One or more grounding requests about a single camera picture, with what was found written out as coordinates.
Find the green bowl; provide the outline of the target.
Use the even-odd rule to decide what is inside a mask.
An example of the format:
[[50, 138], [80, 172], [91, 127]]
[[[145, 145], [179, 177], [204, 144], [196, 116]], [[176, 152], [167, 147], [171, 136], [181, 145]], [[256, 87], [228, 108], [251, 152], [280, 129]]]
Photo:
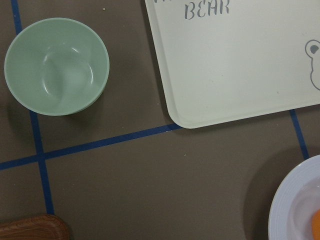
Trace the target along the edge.
[[48, 18], [23, 29], [4, 59], [14, 98], [46, 116], [67, 116], [91, 106], [103, 93], [110, 58], [100, 36], [69, 18]]

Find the orange fruit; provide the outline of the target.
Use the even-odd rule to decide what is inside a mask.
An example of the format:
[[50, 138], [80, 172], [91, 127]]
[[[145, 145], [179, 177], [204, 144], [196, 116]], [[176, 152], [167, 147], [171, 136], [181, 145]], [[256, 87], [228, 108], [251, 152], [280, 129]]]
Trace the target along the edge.
[[311, 219], [311, 231], [314, 240], [320, 240], [320, 210], [314, 213]]

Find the brown wooden tray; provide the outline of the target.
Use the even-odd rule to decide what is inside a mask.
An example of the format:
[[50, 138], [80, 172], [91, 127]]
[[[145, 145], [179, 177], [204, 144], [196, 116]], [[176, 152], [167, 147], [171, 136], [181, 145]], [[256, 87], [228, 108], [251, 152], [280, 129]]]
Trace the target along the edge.
[[69, 240], [66, 223], [52, 214], [42, 214], [0, 224], [2, 240]]

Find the white plate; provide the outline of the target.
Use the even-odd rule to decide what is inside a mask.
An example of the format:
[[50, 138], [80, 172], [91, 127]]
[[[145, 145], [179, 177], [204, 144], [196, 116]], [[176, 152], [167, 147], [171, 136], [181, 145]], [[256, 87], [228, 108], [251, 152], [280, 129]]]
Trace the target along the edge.
[[320, 210], [320, 156], [294, 167], [280, 183], [268, 216], [269, 240], [312, 240]]

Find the cream bear tray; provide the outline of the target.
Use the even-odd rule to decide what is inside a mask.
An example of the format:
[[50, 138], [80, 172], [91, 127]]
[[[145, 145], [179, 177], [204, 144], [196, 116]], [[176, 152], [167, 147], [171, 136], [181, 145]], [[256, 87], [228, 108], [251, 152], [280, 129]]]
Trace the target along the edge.
[[195, 129], [320, 102], [317, 0], [147, 0], [168, 114]]

